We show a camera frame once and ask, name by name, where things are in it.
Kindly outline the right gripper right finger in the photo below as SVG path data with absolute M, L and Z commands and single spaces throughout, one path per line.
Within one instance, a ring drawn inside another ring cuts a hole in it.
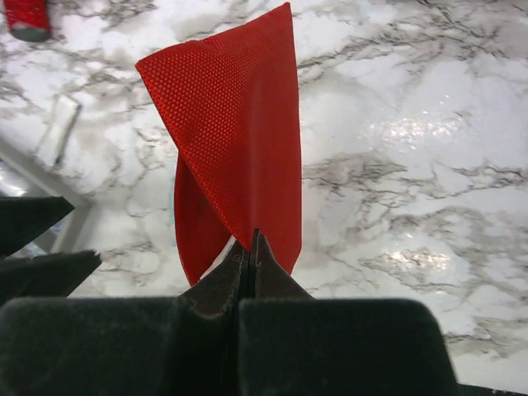
M 281 299 L 264 291 L 277 268 L 254 233 L 250 296 L 238 306 L 241 395 L 455 395 L 439 325 L 410 299 Z

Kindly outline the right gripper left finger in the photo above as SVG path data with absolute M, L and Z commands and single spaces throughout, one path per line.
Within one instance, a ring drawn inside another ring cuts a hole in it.
M 249 254 L 178 296 L 25 297 L 1 310 L 4 395 L 234 395 Z

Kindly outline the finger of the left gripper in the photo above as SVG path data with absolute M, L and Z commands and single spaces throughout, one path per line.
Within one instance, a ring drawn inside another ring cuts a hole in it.
M 1 260 L 1 305 L 23 297 L 67 297 L 100 265 L 92 250 Z
M 62 196 L 1 198 L 1 258 L 11 256 L 72 212 Z

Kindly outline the grey plastic divided tray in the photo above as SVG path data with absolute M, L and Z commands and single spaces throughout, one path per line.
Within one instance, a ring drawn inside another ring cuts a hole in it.
M 72 212 L 19 253 L 71 252 L 91 209 L 87 200 L 5 140 L 1 141 L 1 195 L 61 196 L 73 206 Z

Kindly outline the red first aid pouch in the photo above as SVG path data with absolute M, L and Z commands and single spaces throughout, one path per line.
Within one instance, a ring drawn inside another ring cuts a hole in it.
M 302 245 L 293 17 L 285 3 L 242 26 L 161 49 L 136 68 L 177 146 L 174 219 L 197 283 L 231 238 L 263 233 L 291 271 Z

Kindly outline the flat white bandage packet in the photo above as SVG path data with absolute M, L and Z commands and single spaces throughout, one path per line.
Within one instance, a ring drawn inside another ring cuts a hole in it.
M 72 97 L 59 95 L 56 98 L 47 129 L 35 151 L 36 157 L 46 167 L 54 167 L 62 158 L 81 108 L 82 105 Z

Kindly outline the red glitter microphone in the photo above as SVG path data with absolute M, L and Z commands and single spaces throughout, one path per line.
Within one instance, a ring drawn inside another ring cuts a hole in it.
M 44 42 L 51 37 L 45 0 L 3 0 L 9 32 L 18 40 Z

